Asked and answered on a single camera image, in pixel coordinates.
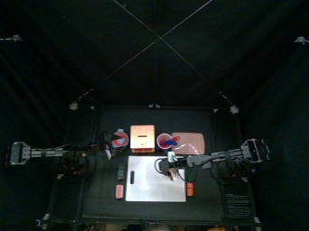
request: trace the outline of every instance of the white sheet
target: white sheet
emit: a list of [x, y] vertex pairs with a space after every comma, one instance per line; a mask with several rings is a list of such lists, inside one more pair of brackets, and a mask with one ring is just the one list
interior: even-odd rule
[[[158, 156], [130, 156], [127, 174], [127, 201], [186, 202], [186, 184], [155, 171]], [[130, 183], [134, 171], [134, 183]]]

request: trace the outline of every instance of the small orange block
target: small orange block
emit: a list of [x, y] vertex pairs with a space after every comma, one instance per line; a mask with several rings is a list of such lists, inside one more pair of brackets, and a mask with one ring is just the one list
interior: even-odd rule
[[187, 196], [193, 197], [193, 183], [187, 183]]
[[123, 185], [116, 185], [116, 199], [123, 199]]

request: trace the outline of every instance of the light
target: light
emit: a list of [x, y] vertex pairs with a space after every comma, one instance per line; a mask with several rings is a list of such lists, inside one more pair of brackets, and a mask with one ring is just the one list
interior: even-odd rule
[[0, 41], [13, 41], [13, 42], [22, 42], [22, 38], [19, 35], [13, 35], [12, 38], [0, 38]]
[[300, 42], [302, 44], [305, 44], [306, 42], [309, 42], [302, 36], [300, 36], [294, 42]]

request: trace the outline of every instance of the table surface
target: table surface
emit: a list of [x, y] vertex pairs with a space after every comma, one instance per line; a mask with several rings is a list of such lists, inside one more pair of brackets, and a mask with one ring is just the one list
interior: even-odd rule
[[[122, 128], [129, 134], [131, 125], [154, 125], [155, 136], [161, 133], [173, 134], [175, 132], [203, 134], [205, 153], [238, 148], [241, 141], [237, 135], [238, 125], [236, 125], [234, 116], [218, 113], [215, 117], [218, 119], [215, 118], [214, 121], [211, 110], [147, 110], [104, 107], [99, 109], [99, 112], [78, 113], [71, 116], [66, 143], [87, 144], [90, 137], [95, 139], [102, 131], [115, 132]], [[195, 181], [194, 196], [187, 197], [185, 203], [134, 202], [116, 199], [118, 165], [125, 164], [127, 169], [131, 155], [166, 157], [161, 150], [155, 150], [155, 153], [133, 153], [130, 146], [111, 160], [107, 159], [103, 152], [98, 153], [95, 174], [87, 182], [83, 195], [80, 219], [133, 222], [155, 220], [193, 224], [222, 223], [222, 195], [210, 170], [193, 169], [191, 172], [187, 172], [195, 176]]]

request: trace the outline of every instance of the black curtain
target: black curtain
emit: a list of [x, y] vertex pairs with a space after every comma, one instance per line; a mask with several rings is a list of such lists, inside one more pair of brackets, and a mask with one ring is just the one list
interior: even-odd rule
[[309, 47], [298, 45], [242, 111], [246, 138], [265, 138], [269, 163], [254, 182], [260, 217], [268, 230], [308, 230]]
[[20, 42], [0, 42], [0, 230], [35, 230], [47, 210], [54, 161], [4, 168], [4, 149], [63, 144], [68, 106], [60, 100]]

